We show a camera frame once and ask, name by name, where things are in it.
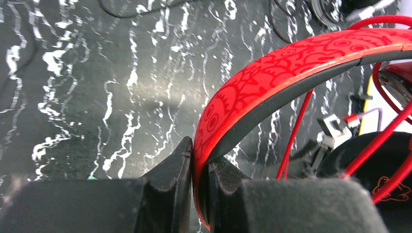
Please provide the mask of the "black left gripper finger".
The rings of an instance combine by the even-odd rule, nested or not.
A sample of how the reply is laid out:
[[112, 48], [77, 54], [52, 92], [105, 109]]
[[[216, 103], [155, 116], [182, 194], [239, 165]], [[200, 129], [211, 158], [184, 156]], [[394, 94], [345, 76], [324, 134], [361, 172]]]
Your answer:
[[134, 179], [31, 182], [0, 216], [3, 233], [186, 233], [192, 139]]

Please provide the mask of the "red headphones with cable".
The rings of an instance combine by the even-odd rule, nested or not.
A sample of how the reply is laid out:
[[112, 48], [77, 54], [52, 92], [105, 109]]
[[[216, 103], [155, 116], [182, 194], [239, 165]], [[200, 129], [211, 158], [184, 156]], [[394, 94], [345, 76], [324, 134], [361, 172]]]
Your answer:
[[356, 66], [406, 58], [412, 52], [411, 25], [407, 16], [371, 17], [279, 48], [230, 78], [205, 107], [194, 137], [193, 195], [204, 226], [209, 222], [199, 192], [208, 162], [226, 155], [273, 112], [319, 84]]

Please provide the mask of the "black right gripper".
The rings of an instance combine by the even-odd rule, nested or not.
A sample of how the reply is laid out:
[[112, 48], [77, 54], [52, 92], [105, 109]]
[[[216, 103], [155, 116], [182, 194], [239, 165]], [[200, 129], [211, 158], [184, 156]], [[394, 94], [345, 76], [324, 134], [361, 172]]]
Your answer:
[[[353, 137], [360, 117], [317, 119], [321, 140], [307, 142], [283, 167], [283, 178], [316, 174], [332, 151]], [[219, 159], [206, 168], [206, 216], [213, 233], [385, 233], [368, 192], [340, 179], [250, 180]]]

